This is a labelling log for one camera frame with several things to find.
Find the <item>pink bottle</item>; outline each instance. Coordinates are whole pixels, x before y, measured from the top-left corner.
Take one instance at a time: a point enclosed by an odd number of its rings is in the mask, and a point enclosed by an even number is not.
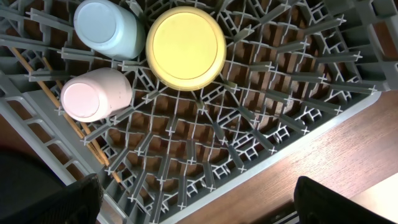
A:
[[[75,120],[92,122],[130,105],[131,85],[119,71],[100,68],[69,80],[62,88],[63,109]]]

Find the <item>yellow lid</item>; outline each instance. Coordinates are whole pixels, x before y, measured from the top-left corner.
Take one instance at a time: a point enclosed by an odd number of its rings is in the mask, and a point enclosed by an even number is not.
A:
[[[206,12],[175,7],[157,18],[146,42],[148,64],[155,75],[176,90],[198,90],[223,68],[223,31]]]

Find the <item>plastic bottle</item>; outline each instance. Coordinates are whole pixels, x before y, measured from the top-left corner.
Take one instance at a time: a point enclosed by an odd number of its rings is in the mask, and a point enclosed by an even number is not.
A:
[[[145,46],[145,30],[134,14],[108,0],[83,1],[73,23],[85,45],[115,60],[133,59]]]
[[[100,68],[69,80],[62,88],[62,107],[73,119],[92,122],[129,106],[131,85],[119,71]]]

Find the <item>gray plastic rack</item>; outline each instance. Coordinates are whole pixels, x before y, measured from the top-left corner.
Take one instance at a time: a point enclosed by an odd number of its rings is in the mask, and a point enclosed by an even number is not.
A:
[[[216,19],[226,63],[192,92],[167,88],[144,53],[120,62],[82,45],[73,28],[79,3],[0,1],[0,113],[65,184],[79,178],[76,171],[98,174],[101,223],[175,223],[373,104],[380,91],[398,89],[397,62],[385,59],[374,28],[384,24],[398,51],[392,0],[121,1],[146,29],[176,6]],[[54,80],[99,67],[124,72],[133,99],[88,124],[92,132],[80,139],[36,82],[59,97]],[[94,140],[109,166],[86,147]]]

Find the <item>wooden surface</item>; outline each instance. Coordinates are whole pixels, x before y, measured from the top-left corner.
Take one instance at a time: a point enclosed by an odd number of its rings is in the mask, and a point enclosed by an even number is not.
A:
[[[180,223],[252,223],[292,199],[306,175],[352,197],[398,173],[398,91],[380,99]]]

